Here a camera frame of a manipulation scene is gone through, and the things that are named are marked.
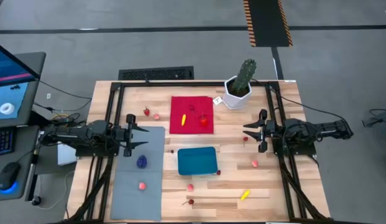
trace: keyboard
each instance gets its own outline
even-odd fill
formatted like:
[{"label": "keyboard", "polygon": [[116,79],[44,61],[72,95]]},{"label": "keyboard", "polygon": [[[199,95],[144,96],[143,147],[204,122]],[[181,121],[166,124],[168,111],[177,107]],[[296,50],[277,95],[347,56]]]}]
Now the keyboard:
[{"label": "keyboard", "polygon": [[120,70],[118,80],[193,80],[194,68],[167,67]]},{"label": "keyboard", "polygon": [[0,155],[14,151],[15,133],[15,127],[0,129]]}]

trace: concrete floor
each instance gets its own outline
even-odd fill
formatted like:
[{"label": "concrete floor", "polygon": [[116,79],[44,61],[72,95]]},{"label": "concrete floor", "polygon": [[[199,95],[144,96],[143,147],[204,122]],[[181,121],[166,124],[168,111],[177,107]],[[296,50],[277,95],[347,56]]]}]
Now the concrete floor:
[{"label": "concrete floor", "polygon": [[[284,0],[283,7],[291,26],[386,24],[386,0]],[[244,24],[242,1],[236,0],[5,0],[0,7],[0,29]],[[367,129],[361,125],[369,109],[386,108],[386,30],[291,34],[294,46],[278,49],[285,79],[297,80],[303,103],[340,114],[355,133],[348,141],[325,139],[316,145],[332,217],[386,223],[386,124]],[[12,34],[0,35],[0,44],[14,54],[46,52],[42,80],[83,96],[91,96],[96,80],[115,80],[117,71],[125,68],[192,65],[196,79],[227,79],[244,59],[253,58],[258,68],[255,78],[276,79],[270,49],[250,47],[244,31]],[[52,94],[49,100],[47,93]],[[60,109],[84,103],[43,85],[35,100]],[[334,119],[305,111],[313,123]],[[86,116],[88,109],[80,112]],[[43,178],[41,195],[47,201],[42,206],[61,196],[64,176]],[[0,223],[59,221],[66,200],[51,210],[39,210],[23,200],[0,202]]]}]

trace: red towel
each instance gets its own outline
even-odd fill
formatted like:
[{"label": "red towel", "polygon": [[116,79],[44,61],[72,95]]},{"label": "red towel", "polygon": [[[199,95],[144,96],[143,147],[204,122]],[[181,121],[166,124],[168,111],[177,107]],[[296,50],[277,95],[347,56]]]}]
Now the red towel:
[{"label": "red towel", "polygon": [[[183,114],[186,115],[182,126]],[[208,120],[202,126],[200,119]],[[170,106],[170,134],[213,134],[212,97],[207,96],[173,96]]]}]

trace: white label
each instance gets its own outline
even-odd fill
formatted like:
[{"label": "white label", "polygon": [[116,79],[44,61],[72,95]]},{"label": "white label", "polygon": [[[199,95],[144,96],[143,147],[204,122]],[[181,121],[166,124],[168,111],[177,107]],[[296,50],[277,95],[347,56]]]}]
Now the white label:
[{"label": "white label", "polygon": [[220,98],[220,96],[218,96],[218,97],[216,97],[214,100],[213,100],[213,103],[215,104],[215,105],[218,105],[218,104],[220,104],[220,103],[222,103],[222,98]]}]

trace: white hexagonal planter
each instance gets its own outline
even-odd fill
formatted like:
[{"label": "white hexagonal planter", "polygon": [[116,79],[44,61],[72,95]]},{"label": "white hexagonal planter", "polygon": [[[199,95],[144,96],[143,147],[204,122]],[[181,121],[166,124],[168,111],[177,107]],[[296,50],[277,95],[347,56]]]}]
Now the white hexagonal planter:
[{"label": "white hexagonal planter", "polygon": [[236,78],[237,76],[233,76],[229,80],[224,82],[223,102],[231,110],[241,109],[244,106],[245,102],[248,100],[250,94],[252,93],[252,88],[250,87],[250,84],[248,84],[249,92],[245,96],[238,97],[231,95],[229,93],[229,90],[227,89],[227,83]]}]

